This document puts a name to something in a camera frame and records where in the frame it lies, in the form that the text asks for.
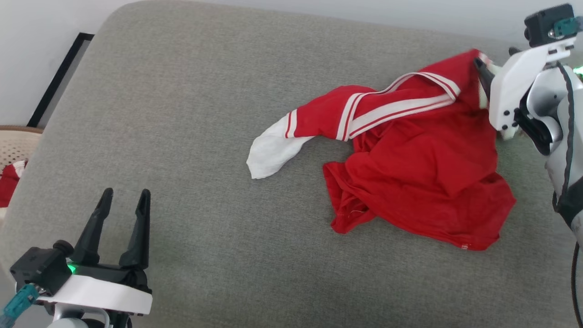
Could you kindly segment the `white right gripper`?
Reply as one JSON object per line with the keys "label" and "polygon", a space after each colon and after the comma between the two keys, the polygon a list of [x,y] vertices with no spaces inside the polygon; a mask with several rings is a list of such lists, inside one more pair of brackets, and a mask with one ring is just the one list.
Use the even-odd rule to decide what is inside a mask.
{"label": "white right gripper", "polygon": [[518,127],[514,111],[522,99],[534,89],[535,81],[550,77],[551,64],[571,55],[575,36],[552,40],[550,43],[528,50],[509,50],[510,58],[496,73],[492,73],[480,58],[474,58],[481,88],[489,99],[489,120],[504,140],[515,136]]}

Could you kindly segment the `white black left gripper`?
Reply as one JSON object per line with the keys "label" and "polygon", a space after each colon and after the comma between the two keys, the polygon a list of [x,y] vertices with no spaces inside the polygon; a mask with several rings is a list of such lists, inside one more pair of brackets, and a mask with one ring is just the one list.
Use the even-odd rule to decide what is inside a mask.
{"label": "white black left gripper", "polygon": [[150,245],[151,193],[143,189],[135,215],[133,234],[119,266],[93,266],[100,260],[98,248],[105,219],[110,214],[114,195],[106,188],[74,247],[72,275],[57,293],[40,296],[36,303],[64,303],[100,308],[131,315],[148,315],[153,296],[143,269],[148,268]]}

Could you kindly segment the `red white basketball jersey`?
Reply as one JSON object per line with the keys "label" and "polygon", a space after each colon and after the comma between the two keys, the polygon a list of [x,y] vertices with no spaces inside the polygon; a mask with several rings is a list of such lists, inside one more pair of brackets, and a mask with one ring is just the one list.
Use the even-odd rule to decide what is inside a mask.
{"label": "red white basketball jersey", "polygon": [[304,104],[254,139],[253,179],[278,172],[316,136],[352,141],[344,162],[323,165],[331,227],[349,233],[382,218],[407,232],[484,251],[516,199],[497,173],[497,131],[472,49],[398,77],[384,90],[346,85]]}

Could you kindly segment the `red white garment in basket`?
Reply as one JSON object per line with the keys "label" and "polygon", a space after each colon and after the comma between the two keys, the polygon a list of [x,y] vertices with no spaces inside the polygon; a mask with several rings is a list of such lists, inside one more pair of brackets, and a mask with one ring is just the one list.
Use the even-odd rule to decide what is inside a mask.
{"label": "red white garment in basket", "polygon": [[21,160],[9,164],[2,170],[0,174],[0,208],[8,208],[27,164],[27,160]]}

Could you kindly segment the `beige plastic laundry basket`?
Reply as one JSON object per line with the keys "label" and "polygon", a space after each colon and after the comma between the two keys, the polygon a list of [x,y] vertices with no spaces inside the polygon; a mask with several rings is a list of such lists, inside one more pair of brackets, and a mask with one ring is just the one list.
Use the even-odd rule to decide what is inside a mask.
{"label": "beige plastic laundry basket", "polygon": [[[0,125],[0,174],[9,164],[29,162],[41,139],[41,128],[18,125]],[[8,208],[0,208],[0,229],[4,226]]]}

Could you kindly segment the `grey fabric sofa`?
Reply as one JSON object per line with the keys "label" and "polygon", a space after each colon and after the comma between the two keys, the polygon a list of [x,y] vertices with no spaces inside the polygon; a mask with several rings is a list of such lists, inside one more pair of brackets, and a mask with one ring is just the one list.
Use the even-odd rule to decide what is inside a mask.
{"label": "grey fabric sofa", "polygon": [[254,138],[341,85],[510,44],[198,2],[117,9],[91,41],[0,228],[0,279],[30,247],[74,244],[114,189],[99,254],[116,264],[152,193],[150,315],[133,328],[577,328],[574,236],[526,137],[498,144],[517,203],[500,239],[465,251],[382,219],[340,235],[322,166],[352,146],[315,138],[252,180]]}

